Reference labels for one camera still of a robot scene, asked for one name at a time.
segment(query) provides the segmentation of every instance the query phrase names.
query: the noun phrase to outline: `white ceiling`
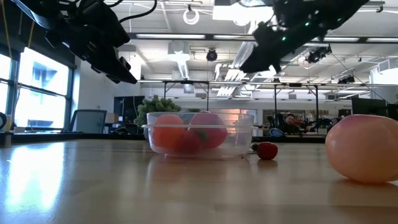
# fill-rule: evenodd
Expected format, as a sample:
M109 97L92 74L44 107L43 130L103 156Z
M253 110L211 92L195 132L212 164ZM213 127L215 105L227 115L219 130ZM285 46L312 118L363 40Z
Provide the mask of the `white ceiling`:
M195 9L212 10L213 1L202 1L204 6L193 7ZM398 11L398 1L385 0L384 10ZM185 9L184 5L169 6L165 9ZM148 8L121 4L113 8L119 18L130 14L139 14L148 10ZM123 22L123 27L129 32L131 22L132 32L155 32L155 33L200 33L200 34L245 34L249 26L240 27L232 21L214 21L211 15L200 14L200 20L195 25L188 25L183 21L184 11L154 11L148 16ZM333 35L345 36L398 36L398 14L358 12L342 27L334 30ZM129 44L135 45L141 51L146 66L142 68L142 73L146 79L155 77L154 74L170 74L176 70L177 64L167 60L167 40L132 40ZM187 62L190 70L208 70L214 71L216 63L206 61L206 52L209 48L215 48L218 52L218 60L233 60L239 51L242 42L216 42L216 41L190 41L191 52L195 51L195 56L191 55L191 60ZM359 57L363 61L380 62L385 60L386 56L398 55L398 44L333 44L333 53L338 55L338 59L347 68L355 68L356 75L366 82L369 76L369 68L375 66L375 63L358 62ZM335 58L328 57L316 64L309 70L305 69L302 59L294 62L292 66L287 67L282 81L298 82L307 81L308 76L312 81L328 81L328 79L337 75L346 69Z

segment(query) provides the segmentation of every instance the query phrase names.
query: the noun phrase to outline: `person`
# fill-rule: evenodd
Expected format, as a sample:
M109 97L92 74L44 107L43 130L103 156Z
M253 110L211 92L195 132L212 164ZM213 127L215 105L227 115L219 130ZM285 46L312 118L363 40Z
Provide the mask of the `person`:
M295 125L296 117L293 114L288 114L285 118L285 123L279 129L287 134L300 134L300 129Z

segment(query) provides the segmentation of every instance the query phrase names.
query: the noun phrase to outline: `table surface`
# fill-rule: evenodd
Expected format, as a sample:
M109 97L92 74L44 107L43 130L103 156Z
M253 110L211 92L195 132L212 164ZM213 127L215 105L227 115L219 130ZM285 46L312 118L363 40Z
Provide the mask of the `table surface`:
M322 144L278 144L275 161L164 158L144 141L0 150L0 223L398 223L398 182L337 174Z

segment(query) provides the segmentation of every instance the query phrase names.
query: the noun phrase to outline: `clear plastic container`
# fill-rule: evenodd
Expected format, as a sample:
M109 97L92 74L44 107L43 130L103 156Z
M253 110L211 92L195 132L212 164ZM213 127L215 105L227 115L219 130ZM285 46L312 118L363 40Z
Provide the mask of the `clear plastic container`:
M248 152L254 116L231 113L148 113L150 147L172 157L224 158Z

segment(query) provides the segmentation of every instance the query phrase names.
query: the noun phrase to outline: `green plant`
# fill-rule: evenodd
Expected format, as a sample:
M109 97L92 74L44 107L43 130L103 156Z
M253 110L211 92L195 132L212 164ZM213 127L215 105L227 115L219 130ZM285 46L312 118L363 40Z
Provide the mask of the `green plant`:
M200 112L200 109L187 109L187 112L190 112L190 113L199 113L199 112Z
M181 107L176 105L171 99L159 99L159 96L154 95L152 100L144 100L138 106L138 117L134 120L134 124L141 127L147 124L147 113L151 112L179 112Z

